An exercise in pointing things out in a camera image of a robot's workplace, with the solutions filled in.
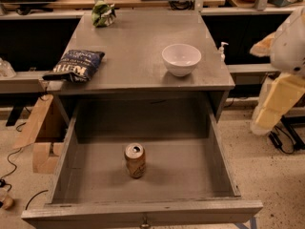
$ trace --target floor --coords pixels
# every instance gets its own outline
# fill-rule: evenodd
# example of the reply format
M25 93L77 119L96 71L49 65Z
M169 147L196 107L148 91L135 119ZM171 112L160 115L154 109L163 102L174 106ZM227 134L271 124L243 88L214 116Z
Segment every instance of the floor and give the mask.
M256 215L257 228L297 229L305 225L305 151L285 155L275 149L266 136L256 136L250 131L250 122L255 99L228 99L227 107L218 122L227 159L232 168L242 197L259 199L264 208ZM29 113L24 111L13 127L6 127L10 108L0 108L0 177L13 170L7 157L14 152L11 148L19 135L16 128L24 123ZM298 128L305 137L305 128ZM291 146L285 135L280 135L284 146ZM40 191L49 188L50 175L35 174L31 167L32 147L24 148L12 155L10 161L17 165L16 171L6 177L12 185L10 195L15 200L12 209L0 209L0 228L32 229L20 219L29 200ZM29 208L39 208L46 193L37 196ZM175 226L162 229L221 229L237 228L235 225Z

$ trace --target open drawer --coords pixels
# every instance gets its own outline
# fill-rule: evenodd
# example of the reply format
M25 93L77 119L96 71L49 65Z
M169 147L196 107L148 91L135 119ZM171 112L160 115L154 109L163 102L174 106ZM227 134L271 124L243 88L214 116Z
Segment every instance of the open drawer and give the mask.
M140 143L146 172L131 178L125 147ZM205 93L80 99L50 201L24 211L36 228L116 228L244 222L262 208L243 200Z

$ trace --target can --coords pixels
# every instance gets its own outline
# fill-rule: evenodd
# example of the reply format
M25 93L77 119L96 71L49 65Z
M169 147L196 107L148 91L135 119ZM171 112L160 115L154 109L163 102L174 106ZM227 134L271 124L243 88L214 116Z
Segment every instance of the can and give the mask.
M132 178L140 178L146 169L145 150L139 143L131 143L125 148L126 167Z

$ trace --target white bowl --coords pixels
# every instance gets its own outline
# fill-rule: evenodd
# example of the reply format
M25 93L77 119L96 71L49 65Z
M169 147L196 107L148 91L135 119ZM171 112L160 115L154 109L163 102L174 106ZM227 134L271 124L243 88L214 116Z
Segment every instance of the white bowl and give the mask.
M170 73L184 76L191 73L201 60L200 51L187 44L172 44L162 52L163 62Z

